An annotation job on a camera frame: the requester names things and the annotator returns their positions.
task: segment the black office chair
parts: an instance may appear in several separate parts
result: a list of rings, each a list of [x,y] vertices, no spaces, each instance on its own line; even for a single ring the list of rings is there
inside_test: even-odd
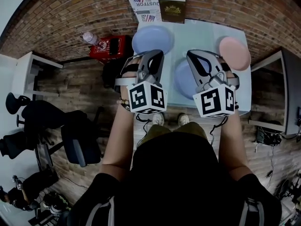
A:
[[[99,107],[94,121],[90,121],[87,115],[82,111],[73,111],[64,113],[47,101],[38,100],[30,101],[29,98],[21,96],[18,99],[12,93],[9,93],[6,99],[6,107],[11,114],[17,113],[18,109],[25,105],[21,115],[25,121],[20,121],[17,116],[17,125],[24,124],[23,134],[14,134],[5,136],[2,144],[0,141],[0,151],[2,156],[8,154],[15,158],[21,151],[37,147],[40,142],[44,146],[45,157],[49,165],[53,165],[51,155],[64,146],[68,160],[71,163],[79,164],[85,167],[87,164],[99,163],[102,157],[96,139],[98,137],[108,137],[109,134],[102,132],[96,123],[103,107]],[[56,129],[61,127],[62,142],[49,149],[48,144],[52,145],[45,136],[45,129]],[[20,137],[23,138],[24,146],[14,150],[10,155],[13,146],[6,143],[9,139]]]

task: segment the black cable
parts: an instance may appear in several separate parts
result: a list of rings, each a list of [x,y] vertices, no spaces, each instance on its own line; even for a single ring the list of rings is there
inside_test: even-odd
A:
[[[272,173],[270,174],[271,176],[269,178],[269,186],[271,185],[271,180],[274,173],[273,157],[274,157],[274,146],[272,147],[272,158],[271,158]]]
[[[142,139],[140,139],[140,140],[138,141],[138,143],[137,143],[137,147],[138,147],[139,144],[141,143],[141,141],[142,141],[142,140],[146,137],[146,135],[147,135],[147,130],[145,129],[146,125],[147,125],[148,123],[152,122],[152,120],[150,120],[150,119],[142,120],[142,119],[140,118],[139,114],[136,115],[136,119],[137,119],[138,121],[140,121],[140,122],[145,122],[145,124],[144,124],[144,126],[143,126],[143,130],[144,130],[144,132],[145,132],[145,135],[144,135],[144,137],[142,137]]]
[[[283,139],[285,139],[285,140],[291,140],[291,139],[296,138],[296,137],[299,135],[300,130],[301,130],[301,127],[299,127],[299,129],[298,129],[298,133],[297,133],[295,136],[291,137],[291,138],[286,138],[285,136],[281,135],[280,133],[279,133],[279,135],[280,135]]]
[[[57,173],[57,174],[60,175],[61,177],[65,178],[65,179],[69,180],[70,182],[74,183],[74,184],[77,185],[77,186],[80,186],[80,187],[83,187],[83,188],[85,188],[85,189],[88,189],[86,186],[79,185],[79,184],[73,182],[72,180],[70,180],[69,178],[66,178],[65,176],[63,176],[63,175],[60,174],[60,173]]]
[[[211,132],[210,132],[210,135],[212,136],[212,141],[211,141],[211,145],[213,145],[213,142],[214,142],[214,135],[212,134],[212,132],[214,131],[215,128],[218,128],[224,124],[226,124],[226,122],[228,121],[228,117],[225,116],[224,119],[221,121],[221,123],[219,125],[214,125]]]

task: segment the white desk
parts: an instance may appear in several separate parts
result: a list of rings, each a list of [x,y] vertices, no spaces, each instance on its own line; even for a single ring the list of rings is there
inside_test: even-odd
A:
[[[190,49],[201,49],[219,54],[218,45],[223,37],[230,36],[238,39],[247,46],[245,33],[241,30],[226,26],[186,19],[185,24],[166,22],[139,23],[138,29],[149,25],[166,27],[174,36],[174,47],[165,54],[164,65],[160,83],[168,91],[168,105],[196,108],[193,100],[189,100],[180,94],[174,86],[174,70]],[[240,79],[240,87],[236,92],[239,114],[248,113],[251,110],[251,70],[235,71]]]
[[[41,58],[39,56],[33,55],[32,52],[24,55],[23,57],[19,58],[16,64],[14,78],[12,83],[11,92],[17,95],[24,95],[24,94],[34,94],[34,95],[41,95],[41,96],[55,96],[58,97],[58,93],[49,93],[44,91],[36,91],[33,89],[28,89],[28,77],[30,74],[37,75],[40,69],[37,66],[32,66],[33,60],[38,60],[48,65],[55,66],[57,68],[62,69],[63,66],[52,62],[50,60]]]

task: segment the sneaker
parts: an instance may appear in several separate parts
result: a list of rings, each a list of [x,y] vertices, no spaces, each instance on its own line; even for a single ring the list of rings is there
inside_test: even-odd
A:
[[[190,121],[189,121],[189,117],[188,115],[186,114],[179,114],[179,117],[178,117],[178,125],[181,127],[183,125],[186,125],[188,124]]]
[[[162,113],[154,114],[154,116],[152,118],[152,124],[163,126],[164,125],[164,116],[163,116],[163,114]]]

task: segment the brick wall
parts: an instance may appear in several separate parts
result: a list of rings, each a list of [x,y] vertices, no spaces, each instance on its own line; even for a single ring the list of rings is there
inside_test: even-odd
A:
[[[301,8],[293,0],[187,0],[186,17],[244,30],[253,62],[280,46],[301,56]],[[34,50],[58,61],[88,55],[85,31],[107,36],[137,29],[128,0],[34,0],[12,24],[0,53],[19,58]]]

